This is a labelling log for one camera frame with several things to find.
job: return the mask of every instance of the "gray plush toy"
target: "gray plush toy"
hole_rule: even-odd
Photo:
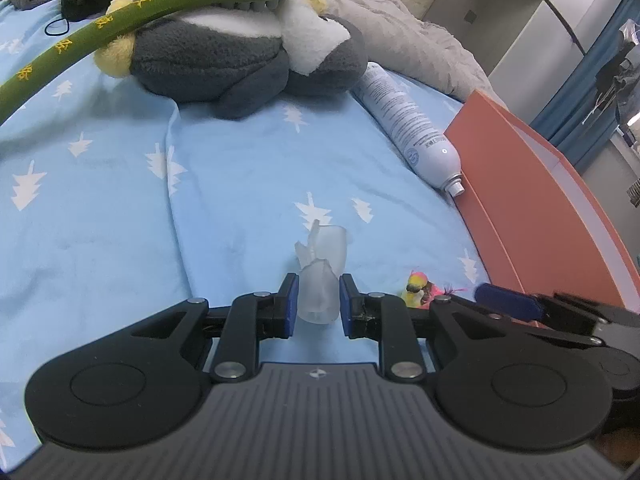
[[[110,11],[126,4],[114,0]],[[206,7],[161,18],[95,55],[113,76],[137,78],[176,102],[211,102],[225,119],[245,117],[280,92],[349,90],[367,67],[360,31],[319,16],[322,0],[285,0],[261,10]]]

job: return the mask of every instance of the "orange box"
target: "orange box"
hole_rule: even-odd
[[[456,205],[492,283],[640,312],[631,257],[564,155],[480,92],[446,136],[462,162],[466,191]]]

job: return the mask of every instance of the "black cable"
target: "black cable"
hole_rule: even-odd
[[[65,21],[66,21],[66,30],[65,30],[64,32],[59,32],[59,33],[57,33],[57,34],[51,34],[51,33],[47,30],[47,29],[48,29],[51,25],[53,25],[54,23],[61,22],[62,20],[65,20]],[[51,23],[48,23],[48,24],[47,24],[47,26],[44,28],[44,33],[45,33],[47,36],[64,36],[66,33],[68,33],[68,32],[69,32],[69,29],[70,29],[69,20],[68,20],[68,19],[66,19],[66,18],[58,18],[57,20],[53,20]]]

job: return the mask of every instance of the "white aerosol can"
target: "white aerosol can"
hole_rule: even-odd
[[[460,156],[440,130],[433,126],[409,96],[377,63],[369,63],[353,94],[382,126],[427,184],[451,196],[464,192]]]

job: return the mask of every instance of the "bedsheet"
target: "bedsheet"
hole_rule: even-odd
[[[58,1],[0,3],[0,78],[60,38]],[[72,31],[83,23],[72,24]],[[398,78],[445,128],[460,104]],[[243,121],[178,107],[86,58],[0,126],[0,468],[38,445],[22,395],[61,352],[188,296],[222,306],[276,290],[298,270],[294,243],[313,220],[350,237],[361,290],[398,293],[411,270],[439,286],[487,280],[464,222],[404,163],[350,95],[281,96]],[[370,362],[370,341],[339,322],[298,320],[263,360]]]

